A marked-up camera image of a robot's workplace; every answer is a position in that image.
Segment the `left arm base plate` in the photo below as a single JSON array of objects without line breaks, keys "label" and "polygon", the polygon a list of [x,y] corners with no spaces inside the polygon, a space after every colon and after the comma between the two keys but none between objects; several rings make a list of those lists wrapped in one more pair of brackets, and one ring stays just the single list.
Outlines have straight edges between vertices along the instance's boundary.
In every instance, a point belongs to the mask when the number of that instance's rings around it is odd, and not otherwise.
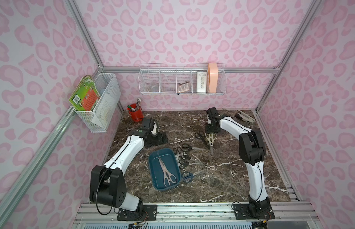
[{"label": "left arm base plate", "polygon": [[136,211],[119,209],[117,211],[117,221],[138,221],[148,219],[155,221],[157,218],[157,205],[139,205]]}]

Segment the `pink handled scissors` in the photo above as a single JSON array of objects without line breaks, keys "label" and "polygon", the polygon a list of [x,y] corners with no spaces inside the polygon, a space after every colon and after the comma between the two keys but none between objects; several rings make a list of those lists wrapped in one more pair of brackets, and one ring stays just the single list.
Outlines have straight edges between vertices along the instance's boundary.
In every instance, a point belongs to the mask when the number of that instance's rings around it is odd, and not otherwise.
[{"label": "pink handled scissors", "polygon": [[170,173],[168,171],[167,167],[165,166],[165,164],[164,164],[164,162],[163,162],[163,160],[161,158],[159,158],[158,160],[159,160],[161,169],[163,171],[163,183],[164,183],[164,186],[166,188],[169,188],[172,185],[177,183],[177,178],[176,178],[175,175],[173,175],[172,173]]}]

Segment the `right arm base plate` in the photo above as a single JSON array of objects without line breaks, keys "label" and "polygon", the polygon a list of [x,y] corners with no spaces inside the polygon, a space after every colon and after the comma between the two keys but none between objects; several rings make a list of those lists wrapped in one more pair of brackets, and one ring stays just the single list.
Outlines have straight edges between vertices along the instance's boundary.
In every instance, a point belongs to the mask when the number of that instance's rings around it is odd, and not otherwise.
[{"label": "right arm base plate", "polygon": [[268,221],[275,219],[276,216],[271,205],[265,204],[264,206],[258,205],[255,206],[253,203],[241,204],[234,202],[231,205],[232,210],[234,211],[235,218],[237,220],[262,220]]}]

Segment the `beige kitchen scissors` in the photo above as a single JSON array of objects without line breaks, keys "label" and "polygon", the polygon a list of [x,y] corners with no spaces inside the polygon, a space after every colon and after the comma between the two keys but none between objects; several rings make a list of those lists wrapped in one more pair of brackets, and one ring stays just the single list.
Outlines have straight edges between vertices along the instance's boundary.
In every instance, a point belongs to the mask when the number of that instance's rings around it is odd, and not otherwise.
[{"label": "beige kitchen scissors", "polygon": [[213,133],[213,134],[205,134],[205,137],[209,143],[209,146],[210,146],[210,153],[211,155],[213,155],[213,152],[214,152],[214,141],[215,139],[217,138],[217,134],[216,133]]}]

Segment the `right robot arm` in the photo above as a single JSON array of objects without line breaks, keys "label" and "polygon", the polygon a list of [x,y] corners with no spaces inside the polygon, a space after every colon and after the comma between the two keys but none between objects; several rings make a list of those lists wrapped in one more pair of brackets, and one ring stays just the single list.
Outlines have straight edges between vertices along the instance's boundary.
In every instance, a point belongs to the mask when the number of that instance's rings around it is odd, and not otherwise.
[{"label": "right robot arm", "polygon": [[264,182],[266,149],[261,131],[244,127],[227,115],[220,115],[215,107],[206,112],[209,120],[205,125],[207,134],[217,134],[225,130],[239,141],[239,156],[246,165],[250,184],[248,214],[258,218],[271,207]]}]

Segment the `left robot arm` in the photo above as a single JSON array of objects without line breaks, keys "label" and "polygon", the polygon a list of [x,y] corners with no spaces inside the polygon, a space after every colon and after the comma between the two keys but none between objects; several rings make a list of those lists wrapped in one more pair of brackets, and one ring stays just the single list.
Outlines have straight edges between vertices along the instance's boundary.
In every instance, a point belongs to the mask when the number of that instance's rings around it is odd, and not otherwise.
[{"label": "left robot arm", "polygon": [[124,174],[142,149],[167,142],[167,134],[159,131],[156,120],[144,118],[141,126],[129,133],[124,145],[109,161],[92,169],[90,201],[128,211],[141,211],[140,198],[127,192]]}]

